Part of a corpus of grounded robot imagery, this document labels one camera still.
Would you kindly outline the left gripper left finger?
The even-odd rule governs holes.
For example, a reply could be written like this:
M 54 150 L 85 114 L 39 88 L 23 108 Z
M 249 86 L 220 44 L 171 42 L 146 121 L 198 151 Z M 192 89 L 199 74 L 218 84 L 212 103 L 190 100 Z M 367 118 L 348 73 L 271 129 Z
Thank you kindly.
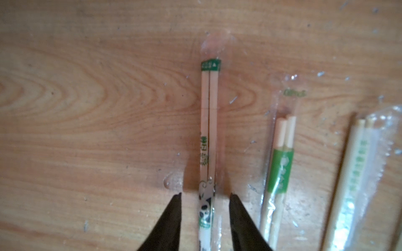
M 182 221 L 182 193 L 175 194 L 138 251 L 178 251 Z

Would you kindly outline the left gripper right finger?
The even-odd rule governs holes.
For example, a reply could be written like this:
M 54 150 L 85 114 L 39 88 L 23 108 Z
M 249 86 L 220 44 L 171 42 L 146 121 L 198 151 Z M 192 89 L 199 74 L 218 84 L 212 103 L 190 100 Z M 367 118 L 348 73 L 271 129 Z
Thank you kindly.
M 234 193 L 230 195 L 229 216 L 234 251 L 273 251 Z

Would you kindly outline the chopstick pair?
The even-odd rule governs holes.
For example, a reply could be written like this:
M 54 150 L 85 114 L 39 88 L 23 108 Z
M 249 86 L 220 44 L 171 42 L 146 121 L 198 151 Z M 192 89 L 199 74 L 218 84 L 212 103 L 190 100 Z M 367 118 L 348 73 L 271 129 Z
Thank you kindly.
M 352 249 L 401 123 L 401 105 L 358 115 L 351 121 L 321 246 L 323 251 Z
M 306 83 L 296 73 L 274 75 L 273 129 L 265 180 L 260 232 L 272 250 L 277 249 L 287 189 L 294 159 L 294 141 L 300 102 L 307 94 Z
M 221 248 L 222 218 L 216 205 L 216 186 L 221 180 L 219 165 L 223 143 L 219 125 L 219 87 L 222 61 L 233 37 L 229 31 L 209 33 L 201 44 L 200 178 L 198 183 L 198 248 Z

